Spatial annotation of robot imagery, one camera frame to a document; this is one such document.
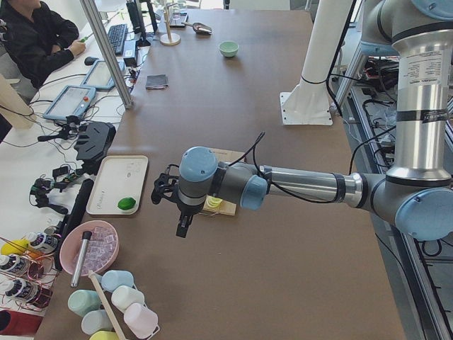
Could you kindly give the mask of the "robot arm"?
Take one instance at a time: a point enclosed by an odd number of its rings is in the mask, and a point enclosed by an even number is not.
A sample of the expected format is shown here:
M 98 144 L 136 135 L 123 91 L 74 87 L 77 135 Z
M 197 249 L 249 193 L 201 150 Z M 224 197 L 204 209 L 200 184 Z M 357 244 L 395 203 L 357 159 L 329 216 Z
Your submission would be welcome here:
M 176 234 L 184 237 L 208 196 L 242 208 L 258 209 L 267 194 L 308 203 L 345 203 L 367 210 L 420 241 L 452 231 L 451 174 L 444 168 L 445 127 L 449 119 L 449 67 L 452 58 L 451 1 L 366 1 L 359 50 L 366 56 L 397 56 L 394 113 L 372 113 L 370 100 L 358 110 L 372 134 L 394 142 L 394 160 L 377 159 L 384 174 L 347 174 L 220 162 L 206 147 L 187 150 L 171 199 L 180 210 Z

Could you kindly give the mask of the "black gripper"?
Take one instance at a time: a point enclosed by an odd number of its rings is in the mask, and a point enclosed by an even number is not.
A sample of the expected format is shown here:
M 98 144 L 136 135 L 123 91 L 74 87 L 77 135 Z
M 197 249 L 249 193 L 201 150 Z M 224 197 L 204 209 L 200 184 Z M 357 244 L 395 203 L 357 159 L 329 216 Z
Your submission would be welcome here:
M 192 223 L 193 216 L 202 211 L 204 203 L 189 205 L 179 200 L 177 206 L 180 210 L 180 221 L 177 226 L 176 236 L 185 237 Z

